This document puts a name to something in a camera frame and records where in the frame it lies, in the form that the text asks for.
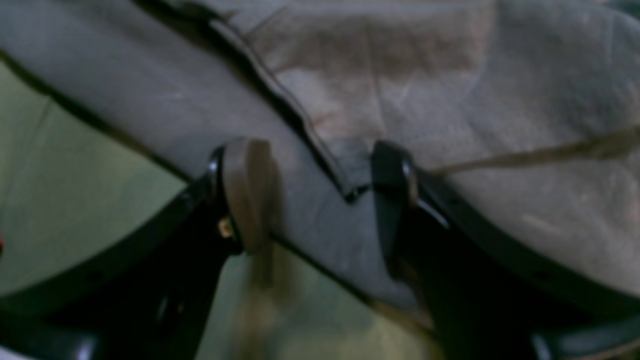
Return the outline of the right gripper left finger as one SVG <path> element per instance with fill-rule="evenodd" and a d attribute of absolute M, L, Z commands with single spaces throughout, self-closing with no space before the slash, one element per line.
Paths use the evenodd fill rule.
<path fill-rule="evenodd" d="M 3 360 L 192 360 L 227 260 L 268 243 L 269 141 L 216 148 L 206 172 L 130 235 L 1 298 Z"/>

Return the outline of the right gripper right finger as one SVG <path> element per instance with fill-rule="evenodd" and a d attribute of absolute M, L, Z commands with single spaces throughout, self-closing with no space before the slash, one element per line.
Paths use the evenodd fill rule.
<path fill-rule="evenodd" d="M 526 248 L 390 141 L 371 180 L 382 257 L 448 360 L 637 360 L 639 298 Z"/>

